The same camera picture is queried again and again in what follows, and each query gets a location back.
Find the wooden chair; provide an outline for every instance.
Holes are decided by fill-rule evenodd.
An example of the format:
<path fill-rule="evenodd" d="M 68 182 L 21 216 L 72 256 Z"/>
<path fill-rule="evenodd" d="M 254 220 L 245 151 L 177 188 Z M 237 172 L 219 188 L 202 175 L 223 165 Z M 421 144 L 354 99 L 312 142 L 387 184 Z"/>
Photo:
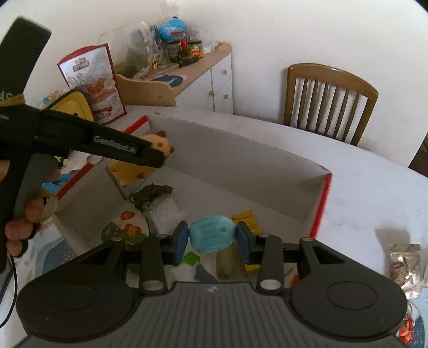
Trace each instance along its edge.
<path fill-rule="evenodd" d="M 324 130 L 325 136 L 328 136 L 328 131 L 331 126 L 331 121 L 333 119 L 333 114 L 336 108 L 337 99 L 340 89 L 345 90 L 345 96 L 340 107 L 339 116 L 334 128 L 333 138 L 336 139 L 337 133 L 339 132 L 343 115 L 345 113 L 346 104 L 348 102 L 349 91 L 352 90 L 356 92 L 354 102 L 352 104 L 351 112 L 349 118 L 346 122 L 345 131 L 341 141 L 345 141 L 349 129 L 351 128 L 352 121 L 355 116 L 355 111 L 357 109 L 358 100 L 360 95 L 367 97 L 367 102 L 364 107 L 364 110 L 361 114 L 361 118 L 358 122 L 357 128 L 351 140 L 351 145 L 357 145 L 363 135 L 364 129 L 369 121 L 370 115 L 372 114 L 373 108 L 375 107 L 377 101 L 377 90 L 370 85 L 368 82 L 363 79 L 355 76 L 349 72 L 332 68 L 331 66 L 321 65 L 321 64 L 312 64 L 312 63 L 302 63 L 294 64 L 288 68 L 287 72 L 287 91 L 285 94 L 285 112 L 284 112 L 284 124 L 286 126 L 291 126 L 291 118 L 293 114 L 293 103 L 294 103 L 294 94 L 296 89 L 296 79 L 304 78 L 302 95 L 300 97 L 299 111 L 297 114 L 297 128 L 300 128 L 302 123 L 302 118 L 305 109 L 306 102 L 306 93 L 308 88 L 308 80 L 314 80 L 314 87 L 312 90 L 312 96 L 309 104 L 308 118 L 306 122 L 306 130 L 310 130 L 310 126 L 316 119 L 315 133 L 318 133 L 322 120 L 324 119 L 324 114 L 327 110 L 327 100 L 328 100 L 328 87 L 334 86 L 334 95 L 333 99 L 327 114 L 327 122 Z M 318 115 L 314 117 L 315 104 L 318 94 L 318 84 L 325 82 L 324 90 L 322 92 L 322 98 L 320 103 L 320 108 Z"/>

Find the orange plush toy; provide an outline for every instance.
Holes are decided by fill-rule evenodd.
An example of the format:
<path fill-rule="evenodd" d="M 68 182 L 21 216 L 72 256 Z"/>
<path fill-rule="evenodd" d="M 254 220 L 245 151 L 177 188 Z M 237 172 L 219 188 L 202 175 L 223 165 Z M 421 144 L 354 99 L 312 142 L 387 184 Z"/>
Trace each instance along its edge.
<path fill-rule="evenodd" d="M 165 131 L 143 135 L 140 138 L 151 142 L 152 148 L 162 151 L 165 158 L 174 152 L 174 148 L 166 138 Z M 141 167 L 115 159 L 110 160 L 108 168 L 121 187 L 128 187 L 139 179 L 147 179 L 156 170 L 156 168 Z"/>

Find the human hand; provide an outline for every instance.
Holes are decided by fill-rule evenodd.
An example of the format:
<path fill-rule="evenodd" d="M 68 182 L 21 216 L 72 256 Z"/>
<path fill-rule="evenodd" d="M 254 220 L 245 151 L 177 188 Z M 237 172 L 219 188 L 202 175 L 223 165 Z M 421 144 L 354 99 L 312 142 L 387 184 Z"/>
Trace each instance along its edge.
<path fill-rule="evenodd" d="M 6 177 L 10 162 L 0 160 L 0 183 Z M 47 178 L 47 182 L 57 180 L 60 176 L 58 169 Z M 45 209 L 43 198 L 39 197 L 28 202 L 25 206 L 25 217 L 6 223 L 4 233 L 7 240 L 7 251 L 11 256 L 19 256 L 22 253 L 22 240 L 28 239 L 33 234 L 34 223 L 42 216 Z"/>

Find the white wall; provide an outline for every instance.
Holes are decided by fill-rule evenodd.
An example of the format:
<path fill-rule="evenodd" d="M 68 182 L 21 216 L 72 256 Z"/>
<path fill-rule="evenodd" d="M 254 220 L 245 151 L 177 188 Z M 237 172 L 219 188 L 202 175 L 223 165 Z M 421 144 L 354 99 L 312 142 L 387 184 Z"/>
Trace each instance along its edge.
<path fill-rule="evenodd" d="M 184 20 L 231 43 L 235 113 L 281 123 L 283 70 L 305 62 L 335 66 L 379 92 L 359 145 L 409 165 L 428 130 L 428 14 L 414 0 L 179 4 Z"/>
<path fill-rule="evenodd" d="M 65 87 L 56 63 L 99 33 L 139 19 L 160 22 L 160 1 L 8 0 L 0 37 L 17 15 L 53 31 L 27 85 L 28 102 Z M 232 44 L 235 113 L 282 122 L 285 68 L 335 66 L 379 91 L 360 146 L 411 162 L 428 130 L 428 14 L 414 0 L 178 1 L 184 20 Z"/>

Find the yellow packet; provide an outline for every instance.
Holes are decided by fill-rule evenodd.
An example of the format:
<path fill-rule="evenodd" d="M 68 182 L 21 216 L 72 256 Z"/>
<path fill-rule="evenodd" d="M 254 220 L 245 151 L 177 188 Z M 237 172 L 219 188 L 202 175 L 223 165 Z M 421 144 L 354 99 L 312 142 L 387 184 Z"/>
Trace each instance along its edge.
<path fill-rule="evenodd" d="M 233 215 L 232 221 L 235 225 L 240 221 L 244 221 L 247 224 L 247 226 L 250 229 L 252 234 L 257 235 L 257 234 L 262 232 L 262 231 L 260 231 L 260 226 L 259 226 L 259 223 L 257 222 L 257 218 L 255 216 L 253 216 L 252 210 L 244 211 L 241 214 Z M 252 265 L 244 264 L 244 266 L 245 266 L 245 270 L 247 272 L 253 272 L 253 271 L 257 271 L 260 269 L 259 264 L 252 264 Z"/>

